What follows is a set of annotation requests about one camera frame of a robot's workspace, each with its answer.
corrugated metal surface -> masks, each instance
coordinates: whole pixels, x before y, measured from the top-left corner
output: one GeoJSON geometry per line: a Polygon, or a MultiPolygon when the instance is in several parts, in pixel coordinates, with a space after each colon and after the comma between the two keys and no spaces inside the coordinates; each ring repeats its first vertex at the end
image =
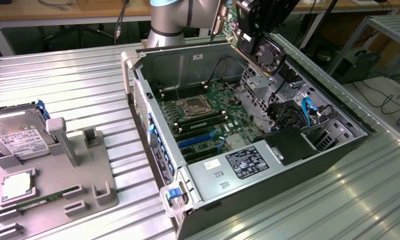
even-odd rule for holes
{"type": "Polygon", "coordinates": [[[400,15],[370,16],[366,23],[400,42],[400,15]]]}
{"type": "MultiPolygon", "coordinates": [[[[324,174],[195,234],[190,239],[400,239],[400,136],[325,73],[285,45],[294,59],[354,109],[377,133],[324,174]]],[[[39,98],[67,120],[67,135],[97,126],[105,134],[119,204],[34,239],[173,239],[138,142],[119,72],[119,52],[101,47],[2,58],[0,106],[39,98]]]]}
{"type": "Polygon", "coordinates": [[[67,136],[95,127],[103,133],[119,203],[33,239],[174,239],[170,219],[125,99],[119,53],[138,44],[3,57],[0,107],[45,103],[63,117],[67,136]]]}

blue pcie slot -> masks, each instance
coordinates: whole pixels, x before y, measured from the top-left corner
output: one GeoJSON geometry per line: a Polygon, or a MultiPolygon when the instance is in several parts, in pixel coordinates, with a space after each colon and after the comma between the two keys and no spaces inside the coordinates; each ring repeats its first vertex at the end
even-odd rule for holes
{"type": "Polygon", "coordinates": [[[187,147],[187,146],[190,146],[190,145],[193,145],[193,144],[197,144],[197,143],[201,143],[201,142],[203,142],[203,141],[210,140],[210,139],[213,138],[213,136],[214,136],[214,132],[210,132],[207,135],[202,135],[202,136],[194,137],[194,138],[190,139],[190,140],[186,140],[186,141],[179,142],[179,143],[177,144],[177,146],[178,146],[179,148],[187,147]]]}

power supply label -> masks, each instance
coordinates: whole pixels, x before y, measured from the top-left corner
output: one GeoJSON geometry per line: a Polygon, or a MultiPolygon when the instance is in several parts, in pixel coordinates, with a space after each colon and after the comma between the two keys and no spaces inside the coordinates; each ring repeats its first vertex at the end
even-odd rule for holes
{"type": "Polygon", "coordinates": [[[0,142],[17,157],[47,149],[47,145],[37,129],[2,135],[0,136],[0,142]]]}
{"type": "Polygon", "coordinates": [[[225,158],[238,179],[245,179],[269,169],[254,146],[225,155],[225,158]]]}

cooling fan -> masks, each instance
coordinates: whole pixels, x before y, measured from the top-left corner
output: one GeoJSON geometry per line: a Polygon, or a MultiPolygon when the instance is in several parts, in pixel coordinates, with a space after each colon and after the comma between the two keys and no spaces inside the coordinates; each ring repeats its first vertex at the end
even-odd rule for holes
{"type": "Polygon", "coordinates": [[[257,66],[271,75],[281,68],[286,55],[281,52],[279,47],[266,42],[258,46],[254,57],[257,66]]]}

wooden desk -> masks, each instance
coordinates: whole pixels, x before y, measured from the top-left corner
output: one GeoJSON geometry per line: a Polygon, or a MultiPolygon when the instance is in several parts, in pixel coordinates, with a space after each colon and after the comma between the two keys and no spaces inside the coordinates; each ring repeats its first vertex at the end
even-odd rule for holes
{"type": "MultiPolygon", "coordinates": [[[[66,0],[45,0],[58,1],[65,3],[66,0]]],[[[316,4],[312,13],[317,14],[312,22],[309,31],[301,43],[305,46],[310,36],[316,30],[324,12],[329,7],[332,0],[325,3],[316,4]]],[[[390,14],[394,14],[400,9],[400,0],[389,0],[392,5],[390,14]]],[[[312,5],[298,3],[290,14],[308,14],[312,5]]],[[[349,12],[372,12],[381,11],[381,5],[361,6],[349,0],[338,0],[332,13],[349,12]]],[[[77,5],[67,6],[67,11],[58,10],[55,7],[45,6],[37,0],[13,0],[9,5],[0,5],[0,52],[3,56],[14,55],[14,51],[2,34],[2,28],[14,27],[34,27],[34,26],[55,26],[55,25],[74,25],[74,24],[98,24],[114,23],[117,21],[118,9],[114,10],[90,10],[81,11],[77,5]]],[[[150,5],[149,0],[130,0],[130,4],[125,10],[125,22],[149,21],[150,20],[150,5]]]]}
{"type": "MultiPolygon", "coordinates": [[[[47,3],[62,4],[71,1],[77,0],[45,0],[47,3]]],[[[11,4],[0,5],[0,21],[115,17],[119,13],[119,9],[82,11],[77,4],[66,8],[62,11],[42,5],[37,0],[13,0],[11,4]]],[[[149,16],[150,11],[149,0],[130,0],[123,15],[149,16]]]]}

